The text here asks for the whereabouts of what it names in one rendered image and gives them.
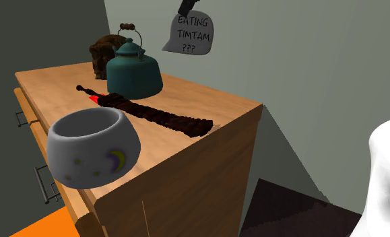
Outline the brown skull figure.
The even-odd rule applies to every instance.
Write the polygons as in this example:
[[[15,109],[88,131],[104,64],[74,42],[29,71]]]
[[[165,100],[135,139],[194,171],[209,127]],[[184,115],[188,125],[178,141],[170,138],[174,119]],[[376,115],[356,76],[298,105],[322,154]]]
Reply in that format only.
[[[106,80],[106,64],[115,57],[113,47],[119,49],[125,43],[125,37],[110,34],[99,38],[95,44],[89,47],[95,79]]]

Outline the grey speech bubble sign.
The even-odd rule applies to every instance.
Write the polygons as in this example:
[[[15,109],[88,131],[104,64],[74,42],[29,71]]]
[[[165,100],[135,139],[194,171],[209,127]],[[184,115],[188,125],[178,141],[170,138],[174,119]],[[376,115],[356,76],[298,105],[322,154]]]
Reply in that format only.
[[[163,51],[186,55],[206,55],[212,49],[214,23],[202,11],[191,10],[187,17],[176,14]]]

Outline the grey bowl with moon print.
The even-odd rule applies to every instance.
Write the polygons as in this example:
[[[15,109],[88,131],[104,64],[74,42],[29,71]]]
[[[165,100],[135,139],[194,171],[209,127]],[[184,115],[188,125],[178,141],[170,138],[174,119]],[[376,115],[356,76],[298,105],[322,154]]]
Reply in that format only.
[[[141,143],[116,108],[89,108],[68,114],[48,131],[46,157],[53,178],[73,189],[109,184],[136,165]]]

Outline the teal kettle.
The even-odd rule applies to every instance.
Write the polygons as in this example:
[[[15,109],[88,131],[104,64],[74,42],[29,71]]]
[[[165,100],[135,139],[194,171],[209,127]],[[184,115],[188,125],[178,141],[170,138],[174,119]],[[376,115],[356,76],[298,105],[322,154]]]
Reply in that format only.
[[[110,94],[117,93],[128,100],[149,98],[163,89],[159,64],[147,56],[142,43],[132,38],[124,42],[115,35],[120,47],[113,46],[115,57],[106,64],[106,84]]]

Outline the wooden chest of drawers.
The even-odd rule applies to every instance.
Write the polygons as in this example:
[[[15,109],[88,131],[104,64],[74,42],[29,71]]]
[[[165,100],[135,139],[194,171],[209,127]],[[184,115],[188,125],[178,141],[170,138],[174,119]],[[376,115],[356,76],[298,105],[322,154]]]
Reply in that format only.
[[[130,117],[141,141],[133,169],[102,187],[58,189],[82,237],[238,237],[259,102],[163,75],[163,90],[141,101],[167,112],[211,119],[190,138]]]

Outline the dark sword with red guard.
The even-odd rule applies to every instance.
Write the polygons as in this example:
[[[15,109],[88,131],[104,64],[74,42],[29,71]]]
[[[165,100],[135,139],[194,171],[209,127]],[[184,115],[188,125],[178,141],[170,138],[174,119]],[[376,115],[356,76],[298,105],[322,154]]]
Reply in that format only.
[[[179,116],[163,110],[134,103],[117,93],[102,95],[94,90],[76,86],[77,91],[85,92],[90,96],[97,96],[97,104],[102,107],[116,108],[137,118],[145,119],[160,126],[179,131],[188,137],[200,137],[209,133],[213,127],[213,121],[187,116]]]

